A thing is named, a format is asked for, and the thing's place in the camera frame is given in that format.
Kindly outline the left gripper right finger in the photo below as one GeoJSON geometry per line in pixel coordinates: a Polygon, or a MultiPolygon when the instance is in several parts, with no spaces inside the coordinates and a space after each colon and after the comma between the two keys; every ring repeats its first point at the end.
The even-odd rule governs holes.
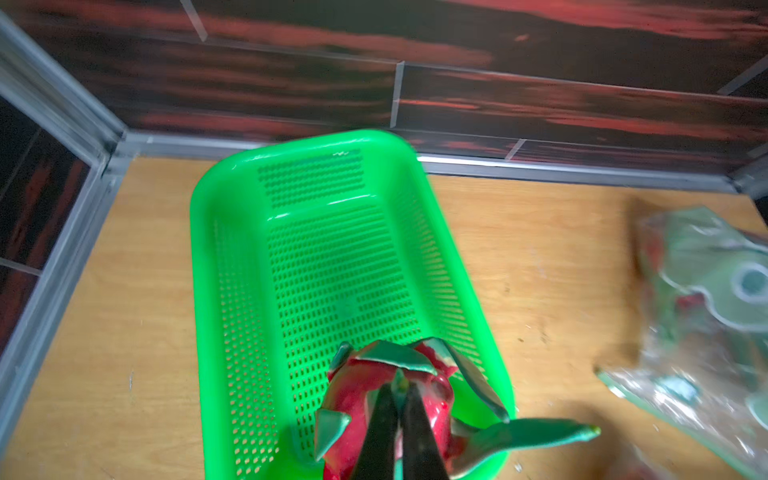
{"type": "Polygon", "coordinates": [[[426,414],[420,392],[410,384],[400,412],[402,471],[405,480],[448,480],[443,458],[426,414]]]}

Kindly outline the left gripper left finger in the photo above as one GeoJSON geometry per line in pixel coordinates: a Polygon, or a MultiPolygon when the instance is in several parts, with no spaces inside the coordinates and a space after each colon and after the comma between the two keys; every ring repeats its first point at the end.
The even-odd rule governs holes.
{"type": "Polygon", "coordinates": [[[385,384],[376,396],[373,413],[351,479],[394,479],[398,423],[398,409],[392,387],[385,384]]]}

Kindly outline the red green dragon fruit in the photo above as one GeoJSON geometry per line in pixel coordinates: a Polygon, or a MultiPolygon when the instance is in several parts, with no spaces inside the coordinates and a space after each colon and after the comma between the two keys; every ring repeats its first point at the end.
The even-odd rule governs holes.
{"type": "Polygon", "coordinates": [[[493,456],[588,442],[601,430],[570,419],[513,419],[479,368],[446,341],[340,344],[315,413],[314,457],[326,479],[462,479],[493,456]],[[453,414],[463,376],[497,417],[478,428],[453,414]]]}

